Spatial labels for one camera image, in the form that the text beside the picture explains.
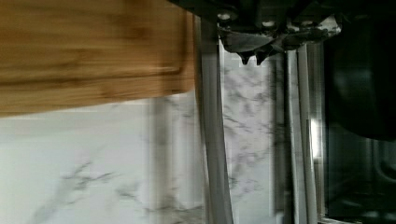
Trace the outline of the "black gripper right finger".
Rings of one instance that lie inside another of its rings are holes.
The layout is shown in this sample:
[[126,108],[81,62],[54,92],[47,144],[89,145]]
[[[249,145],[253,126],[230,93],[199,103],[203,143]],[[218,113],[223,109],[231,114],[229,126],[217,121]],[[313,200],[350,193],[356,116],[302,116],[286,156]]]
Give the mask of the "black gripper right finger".
[[341,31],[342,25],[337,22],[336,18],[326,18],[319,23],[303,21],[298,26],[289,22],[286,29],[272,41],[254,50],[256,64],[260,65],[265,59],[278,53],[327,40],[339,35]]

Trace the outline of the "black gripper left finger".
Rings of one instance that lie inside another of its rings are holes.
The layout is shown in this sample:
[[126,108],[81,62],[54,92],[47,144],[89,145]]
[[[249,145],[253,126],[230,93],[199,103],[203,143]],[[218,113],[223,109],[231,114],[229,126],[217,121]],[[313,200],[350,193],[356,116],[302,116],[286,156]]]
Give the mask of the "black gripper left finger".
[[238,33],[225,28],[218,28],[219,39],[226,51],[236,53],[243,65],[247,65],[251,57],[256,58],[260,65],[266,58],[275,54],[271,45],[272,37],[260,34]]

